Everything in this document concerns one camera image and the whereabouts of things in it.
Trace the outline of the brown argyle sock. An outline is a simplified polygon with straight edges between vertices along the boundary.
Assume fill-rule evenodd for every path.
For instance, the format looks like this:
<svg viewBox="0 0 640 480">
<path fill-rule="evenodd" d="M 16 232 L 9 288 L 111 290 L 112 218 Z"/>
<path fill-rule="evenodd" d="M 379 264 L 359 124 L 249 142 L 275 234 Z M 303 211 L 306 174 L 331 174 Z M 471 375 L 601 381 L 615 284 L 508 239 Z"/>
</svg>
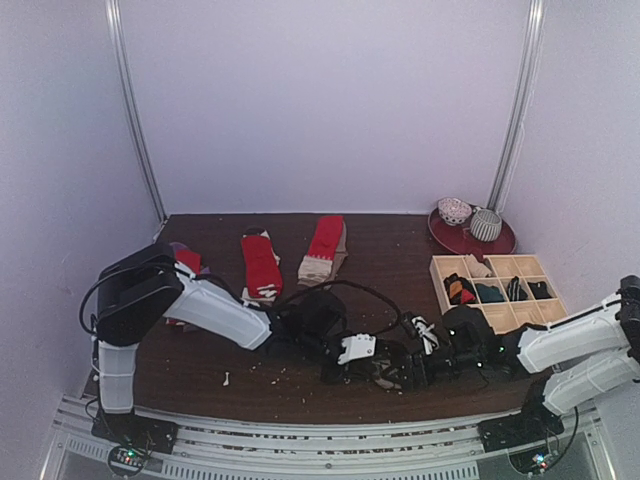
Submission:
<svg viewBox="0 0 640 480">
<path fill-rule="evenodd" d="M 414 389 L 409 355 L 404 351 L 383 350 L 348 364 L 351 377 L 374 383 L 386 391 Z"/>
</svg>

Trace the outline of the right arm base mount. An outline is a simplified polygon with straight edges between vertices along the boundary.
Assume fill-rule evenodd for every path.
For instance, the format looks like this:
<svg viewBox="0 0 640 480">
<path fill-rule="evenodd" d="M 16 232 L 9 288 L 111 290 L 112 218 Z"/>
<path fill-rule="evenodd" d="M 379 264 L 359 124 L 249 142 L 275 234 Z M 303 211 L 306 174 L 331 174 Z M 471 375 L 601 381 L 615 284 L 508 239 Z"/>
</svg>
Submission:
<svg viewBox="0 0 640 480">
<path fill-rule="evenodd" d="M 542 404 L 524 406 L 517 414 L 481 421 L 478 433 L 486 452 L 511 449 L 564 432 L 561 417 Z"/>
</svg>

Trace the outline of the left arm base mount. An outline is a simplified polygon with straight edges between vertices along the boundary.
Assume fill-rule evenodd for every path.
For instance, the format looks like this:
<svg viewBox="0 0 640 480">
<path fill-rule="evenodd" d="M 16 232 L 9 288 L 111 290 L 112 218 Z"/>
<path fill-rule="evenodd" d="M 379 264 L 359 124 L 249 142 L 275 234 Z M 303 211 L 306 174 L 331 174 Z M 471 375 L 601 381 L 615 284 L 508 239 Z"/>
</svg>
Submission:
<svg viewBox="0 0 640 480">
<path fill-rule="evenodd" d="M 171 454 L 177 439 L 178 424 L 140 416 L 134 410 L 127 414 L 108 414 L 99 407 L 91 433 L 94 437 L 127 448 Z"/>
</svg>

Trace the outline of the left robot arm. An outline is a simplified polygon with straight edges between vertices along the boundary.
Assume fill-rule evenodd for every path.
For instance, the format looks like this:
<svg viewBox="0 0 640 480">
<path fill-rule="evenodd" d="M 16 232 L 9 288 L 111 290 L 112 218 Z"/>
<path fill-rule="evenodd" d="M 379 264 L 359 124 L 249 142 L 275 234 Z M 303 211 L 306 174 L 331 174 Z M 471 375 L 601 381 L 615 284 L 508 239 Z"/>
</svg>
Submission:
<svg viewBox="0 0 640 480">
<path fill-rule="evenodd" d="M 137 349 L 154 325 L 172 318 L 224 337 L 254 351 L 274 338 L 317 351 L 343 367 L 376 355 L 376 333 L 340 333 L 340 310 L 328 320 L 313 320 L 293 299 L 261 305 L 241 298 L 212 273 L 196 273 L 177 260 L 168 244 L 151 244 L 105 268 L 82 299 L 79 322 L 94 343 L 93 369 L 106 429 L 123 444 L 137 442 L 144 424 L 134 415 Z"/>
</svg>

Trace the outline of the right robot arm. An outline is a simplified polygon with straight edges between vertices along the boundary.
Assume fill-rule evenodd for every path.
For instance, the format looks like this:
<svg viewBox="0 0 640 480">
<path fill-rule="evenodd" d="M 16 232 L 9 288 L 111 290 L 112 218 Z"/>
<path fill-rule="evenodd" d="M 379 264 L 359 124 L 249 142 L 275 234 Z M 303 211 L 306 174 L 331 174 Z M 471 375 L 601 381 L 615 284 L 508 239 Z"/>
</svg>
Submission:
<svg viewBox="0 0 640 480">
<path fill-rule="evenodd" d="M 509 374 L 541 373 L 572 361 L 567 370 L 534 386 L 532 403 L 513 419 L 519 440 L 535 440 L 560 416 L 580 403 L 639 378 L 639 278 L 621 279 L 619 289 L 599 304 L 549 326 L 526 323 L 497 334 L 477 308 L 457 306 L 442 319 L 448 339 L 441 342 L 422 319 L 407 320 L 427 349 L 399 357 L 388 378 L 395 387 L 415 390 L 440 374 L 466 367 Z"/>
</svg>

